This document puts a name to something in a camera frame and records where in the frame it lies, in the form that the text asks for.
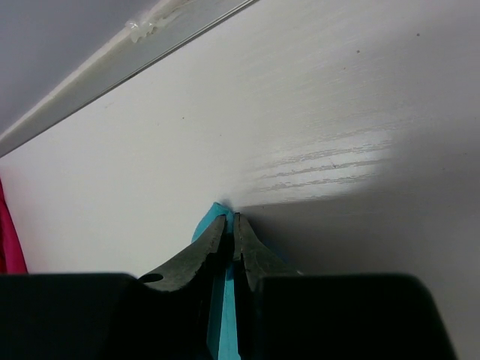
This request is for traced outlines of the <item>turquoise t-shirt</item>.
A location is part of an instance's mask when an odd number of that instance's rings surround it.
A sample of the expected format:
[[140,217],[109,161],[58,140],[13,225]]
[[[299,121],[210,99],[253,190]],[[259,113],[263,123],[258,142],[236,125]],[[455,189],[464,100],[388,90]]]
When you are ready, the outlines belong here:
[[[227,206],[214,202],[205,213],[193,232],[194,243],[218,216],[226,216],[226,234],[233,235],[234,212]],[[230,262],[226,268],[223,282],[223,307],[218,349],[219,359],[240,359],[237,337],[236,300],[234,289],[234,267]]]

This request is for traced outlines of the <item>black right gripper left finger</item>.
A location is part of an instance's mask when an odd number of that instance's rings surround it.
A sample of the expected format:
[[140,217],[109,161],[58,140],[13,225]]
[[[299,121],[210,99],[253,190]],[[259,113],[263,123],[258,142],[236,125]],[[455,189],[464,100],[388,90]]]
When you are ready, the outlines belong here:
[[168,359],[217,359],[227,270],[227,217],[139,281],[159,296],[159,322]]

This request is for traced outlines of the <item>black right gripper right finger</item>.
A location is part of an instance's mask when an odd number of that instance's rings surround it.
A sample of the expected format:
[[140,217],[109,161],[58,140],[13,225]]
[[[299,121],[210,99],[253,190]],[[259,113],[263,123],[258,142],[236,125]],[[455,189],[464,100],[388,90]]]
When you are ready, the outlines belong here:
[[263,354],[265,331],[265,284],[273,278],[298,277],[300,272],[286,264],[257,237],[247,217],[234,214],[235,316],[238,354],[242,359],[259,359]]

